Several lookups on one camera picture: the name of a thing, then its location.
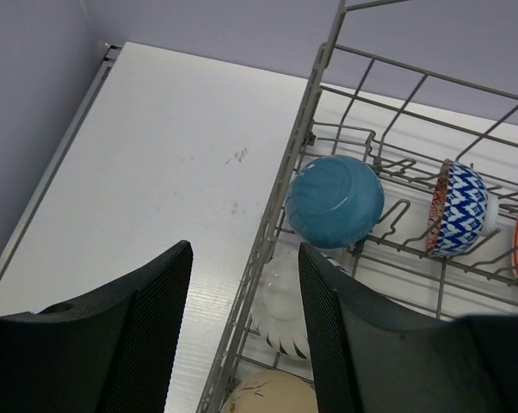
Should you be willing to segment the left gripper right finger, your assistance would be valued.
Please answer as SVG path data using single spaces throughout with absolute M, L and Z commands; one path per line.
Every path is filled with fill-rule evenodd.
M 518 412 L 518 316 L 423 315 L 307 243 L 298 265 L 320 411 Z

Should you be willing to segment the red patterned bowl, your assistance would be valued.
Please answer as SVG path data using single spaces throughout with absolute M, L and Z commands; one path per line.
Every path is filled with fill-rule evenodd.
M 425 248 L 429 256 L 466 253 L 496 229 L 498 199 L 472 167 L 444 161 L 429 209 Z

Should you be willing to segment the grey wire dish rack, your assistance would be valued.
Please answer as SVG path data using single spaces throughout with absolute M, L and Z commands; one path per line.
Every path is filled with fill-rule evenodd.
M 299 237 L 284 200 L 309 163 L 346 155 L 367 163 L 385 192 L 379 223 L 332 250 L 355 278 L 391 301 L 438 319 L 518 314 L 518 96 L 353 48 L 348 27 L 366 10 L 401 1 L 340 2 L 311 75 L 198 404 L 221 410 L 242 373 L 312 376 L 293 322 L 264 323 L 262 271 Z M 428 201 L 446 159 L 471 165 L 499 203 L 496 228 L 456 256 L 432 254 Z

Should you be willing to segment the yellow bowl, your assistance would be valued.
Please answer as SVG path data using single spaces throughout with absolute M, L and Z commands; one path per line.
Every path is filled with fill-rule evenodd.
M 242 381 L 221 412 L 318 412 L 314 389 L 304 380 L 278 370 L 266 370 Z

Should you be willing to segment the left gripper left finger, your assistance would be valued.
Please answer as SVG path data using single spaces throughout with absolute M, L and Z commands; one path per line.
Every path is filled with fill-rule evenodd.
M 163 411 L 192 265 L 181 241 L 88 293 L 1 316 L 0 412 Z

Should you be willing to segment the plain blue bowl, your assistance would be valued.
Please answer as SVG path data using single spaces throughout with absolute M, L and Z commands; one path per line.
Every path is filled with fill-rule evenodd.
M 319 249 L 340 249 L 362 240 L 377 225 L 385 195 L 365 162 L 332 155 L 309 162 L 287 190 L 289 225 Z

